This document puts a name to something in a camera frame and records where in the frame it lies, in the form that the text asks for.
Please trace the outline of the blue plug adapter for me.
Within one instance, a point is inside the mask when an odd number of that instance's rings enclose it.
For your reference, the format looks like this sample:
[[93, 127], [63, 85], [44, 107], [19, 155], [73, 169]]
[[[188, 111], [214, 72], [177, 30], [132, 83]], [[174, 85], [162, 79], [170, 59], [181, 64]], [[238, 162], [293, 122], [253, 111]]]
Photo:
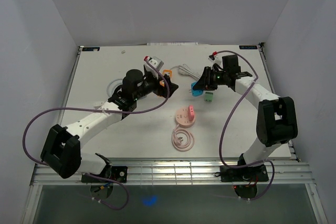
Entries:
[[204, 93], [203, 90], [194, 90], [194, 86], [196, 85], [196, 82], [191, 83], [191, 94], [193, 97], [198, 97]]

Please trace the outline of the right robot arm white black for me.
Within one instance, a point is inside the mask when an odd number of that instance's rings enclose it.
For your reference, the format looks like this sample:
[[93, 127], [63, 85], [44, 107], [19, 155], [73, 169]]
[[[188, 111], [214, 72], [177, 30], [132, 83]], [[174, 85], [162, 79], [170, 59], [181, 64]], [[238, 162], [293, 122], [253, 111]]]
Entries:
[[209, 56], [212, 66], [204, 68], [192, 91], [215, 91], [218, 86], [227, 86], [240, 94], [238, 103], [246, 99], [257, 109], [257, 138], [240, 155], [237, 165], [223, 163], [218, 176], [222, 182], [266, 182], [265, 162], [270, 154], [298, 135], [295, 103], [291, 97], [280, 97], [258, 84], [256, 71], [242, 71], [238, 62], [241, 55], [229, 50], [222, 53], [221, 60], [217, 52]]

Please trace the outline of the pink round power socket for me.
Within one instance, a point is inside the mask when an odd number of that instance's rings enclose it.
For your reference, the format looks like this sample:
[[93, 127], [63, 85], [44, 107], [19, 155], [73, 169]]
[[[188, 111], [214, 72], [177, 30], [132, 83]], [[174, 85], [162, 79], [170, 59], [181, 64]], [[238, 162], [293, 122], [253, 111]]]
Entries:
[[188, 115], [187, 115], [187, 107], [180, 108], [176, 111], [175, 113], [175, 121], [177, 125], [180, 127], [188, 128], [194, 125], [196, 121], [196, 113], [195, 113], [195, 119], [194, 121], [189, 121], [188, 120]]

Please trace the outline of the green charger plug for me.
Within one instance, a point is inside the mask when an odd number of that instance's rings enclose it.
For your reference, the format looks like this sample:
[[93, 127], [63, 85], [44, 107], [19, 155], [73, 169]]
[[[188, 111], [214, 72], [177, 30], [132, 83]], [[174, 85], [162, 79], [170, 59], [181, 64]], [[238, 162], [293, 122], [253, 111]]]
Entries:
[[205, 92], [204, 93], [204, 101], [212, 102], [213, 101], [213, 92]]

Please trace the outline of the pink plug adapter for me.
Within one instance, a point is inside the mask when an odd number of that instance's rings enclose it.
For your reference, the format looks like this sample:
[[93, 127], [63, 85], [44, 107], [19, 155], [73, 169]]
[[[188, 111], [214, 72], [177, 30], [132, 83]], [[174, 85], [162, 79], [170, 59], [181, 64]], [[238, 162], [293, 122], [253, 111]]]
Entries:
[[192, 105], [189, 105], [187, 108], [187, 115], [188, 115], [188, 120], [189, 121], [194, 121], [195, 119], [195, 112], [194, 112], [194, 107]]

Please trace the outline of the white charger plug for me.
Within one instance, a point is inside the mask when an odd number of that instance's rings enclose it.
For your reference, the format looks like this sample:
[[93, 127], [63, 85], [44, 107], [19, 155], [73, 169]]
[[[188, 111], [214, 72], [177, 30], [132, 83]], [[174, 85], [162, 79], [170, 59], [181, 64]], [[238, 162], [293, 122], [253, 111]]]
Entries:
[[104, 105], [105, 101], [95, 101], [92, 103], [92, 106], [94, 109], [101, 109], [101, 107]]

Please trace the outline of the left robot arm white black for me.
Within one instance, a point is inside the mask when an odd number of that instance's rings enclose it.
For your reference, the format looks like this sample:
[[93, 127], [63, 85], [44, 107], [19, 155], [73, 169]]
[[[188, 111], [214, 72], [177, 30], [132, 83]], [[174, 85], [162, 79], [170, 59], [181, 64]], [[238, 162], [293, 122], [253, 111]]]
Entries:
[[41, 160], [63, 179], [75, 173], [91, 173], [98, 181], [107, 181], [111, 177], [111, 161], [98, 153], [83, 153], [82, 147], [104, 129], [126, 118], [136, 109], [138, 99], [150, 93], [167, 99], [177, 89], [178, 85], [168, 75], [155, 77], [149, 71], [129, 70], [122, 84], [97, 112], [64, 127], [56, 124], [49, 130]]

